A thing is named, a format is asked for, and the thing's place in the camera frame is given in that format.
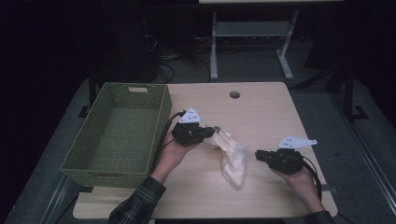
dark background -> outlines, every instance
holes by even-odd
[[[84,3],[87,6],[97,4],[95,1]],[[320,11],[320,15],[313,10],[303,10],[294,35],[316,39],[307,66],[326,68],[345,60],[353,67],[354,76],[369,88],[378,106],[396,127],[394,8],[385,2],[373,4],[368,1],[336,7],[325,13]],[[312,23],[318,16],[324,19]],[[134,52],[122,51],[125,40],[117,38],[115,31],[119,26],[114,24],[124,24],[125,20],[113,20],[108,13],[98,16],[97,12],[79,10],[68,1],[2,1],[0,17],[0,221],[3,221],[82,81],[95,69],[100,68],[106,73],[98,64],[104,64],[112,71],[112,68],[121,66],[104,56],[106,54],[92,44],[90,37],[107,35],[98,42],[103,47],[112,46],[106,49],[120,58],[127,58]],[[131,21],[136,22],[139,18],[140,15],[135,15]],[[182,26],[189,32],[177,32],[174,25],[180,18],[186,18]],[[176,45],[193,56],[183,45],[189,46],[195,35],[207,35],[206,29],[201,27],[210,25],[210,20],[200,18],[207,18],[207,12],[161,12],[152,18],[156,23],[149,27],[157,27],[155,32],[163,34],[164,43]],[[135,30],[132,34],[144,32],[138,30],[135,23],[131,27]],[[136,43],[144,47],[142,41],[138,39]],[[129,70],[139,71],[140,76],[120,69],[126,74],[127,81],[147,82],[155,75],[147,67],[138,67],[153,59],[141,52],[139,55],[143,56],[136,60],[142,63],[132,63]]]

wooden table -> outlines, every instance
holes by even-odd
[[[202,145],[189,152],[168,176],[167,191],[152,218],[259,218],[301,217],[302,203],[285,181],[275,175],[255,151],[277,150],[285,135],[307,138],[293,101],[281,82],[171,84],[171,115],[195,107],[202,126],[220,126],[247,148],[245,186],[235,189],[222,176],[220,149]],[[238,91],[240,97],[230,97]],[[312,147],[298,149],[318,169],[326,184]],[[76,218],[108,218],[109,213],[127,199],[133,189],[95,187],[81,192],[74,208]],[[337,213],[332,195],[323,191],[322,202],[332,216]]]

person's right hand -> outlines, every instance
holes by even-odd
[[[293,193],[303,202],[308,213],[325,210],[318,197],[314,179],[305,167],[294,175],[286,175],[276,170],[272,171],[286,180]]]

black handheld controller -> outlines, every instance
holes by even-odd
[[[277,151],[257,150],[255,154],[258,161],[264,161],[271,169],[287,175],[300,172],[304,166],[301,153],[290,148],[280,148]]]
[[[177,123],[172,131],[175,140],[183,147],[202,143],[205,138],[213,136],[211,127],[200,127],[199,123]]]

black cable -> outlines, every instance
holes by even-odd
[[[322,190],[321,190],[321,183],[320,183],[319,177],[318,177],[317,173],[312,169],[312,167],[308,163],[306,163],[306,161],[303,161],[303,165],[305,166],[306,169],[308,169],[308,171],[314,177],[315,183],[317,184],[317,194],[318,194],[318,197],[319,197],[319,199],[321,201]]]
[[[305,157],[305,156],[303,156],[303,158],[308,160],[311,163],[312,167],[314,167],[315,173],[317,174],[318,173],[317,167],[315,167],[314,163],[311,160],[309,160],[307,157]]]
[[[170,142],[168,142],[165,145],[163,145],[163,147],[161,149],[164,149],[166,146],[168,146],[169,144],[171,144],[175,140],[176,140],[176,138],[172,139]]]
[[[154,164],[154,165],[153,165],[152,168],[151,168],[151,172],[154,170],[155,164],[157,163],[157,160],[158,160],[158,157],[160,156],[160,153],[161,153],[161,151],[163,150],[163,140],[165,139],[165,136],[168,134],[168,131],[169,131],[169,128],[170,128],[170,126],[171,126],[171,124],[172,124],[173,119],[174,119],[175,117],[177,117],[177,116],[183,117],[184,114],[186,114],[186,111],[177,112],[176,114],[174,114],[174,115],[172,116],[172,118],[170,118],[170,119],[166,122],[166,125],[165,125],[165,127],[164,127],[164,129],[163,129],[163,134],[161,135],[160,142],[158,143],[158,146],[157,146],[157,151],[155,152],[155,155],[154,155],[154,159],[153,159],[153,164]]]
[[[207,73],[209,74],[209,79],[207,80],[207,82],[210,82],[210,78],[211,78],[211,76],[210,76],[210,68],[209,68],[209,66],[207,66],[207,64],[204,62],[204,61],[202,61],[201,59],[195,59],[197,62],[200,62],[200,63],[202,63],[203,65],[204,65],[204,67],[206,68],[206,70],[207,70]]]
[[[165,67],[169,68],[172,72],[172,76],[168,77],[168,75],[166,75],[166,72],[160,66],[165,66]],[[163,76],[164,84],[172,82],[173,78],[175,77],[175,69],[168,64],[160,63],[158,66],[158,72],[161,74],[161,76]]]

